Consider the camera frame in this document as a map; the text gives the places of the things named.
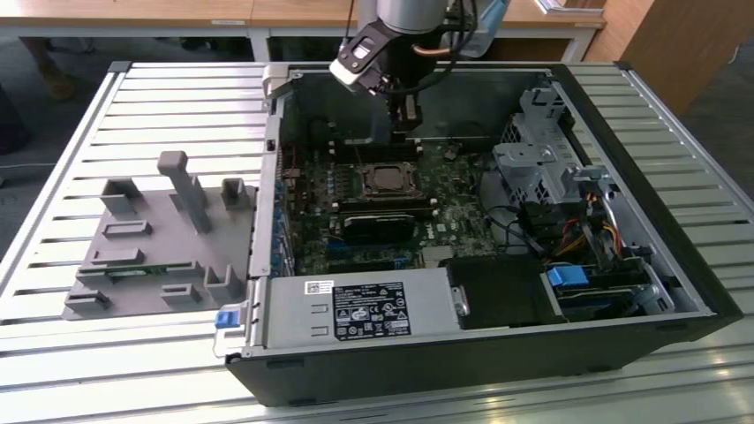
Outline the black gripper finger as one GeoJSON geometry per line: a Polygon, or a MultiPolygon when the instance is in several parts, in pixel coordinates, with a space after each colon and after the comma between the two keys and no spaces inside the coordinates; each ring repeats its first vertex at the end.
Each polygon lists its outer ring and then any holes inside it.
{"type": "Polygon", "coordinates": [[[417,95],[392,97],[392,141],[404,142],[407,135],[421,125],[423,111],[417,95]]]}

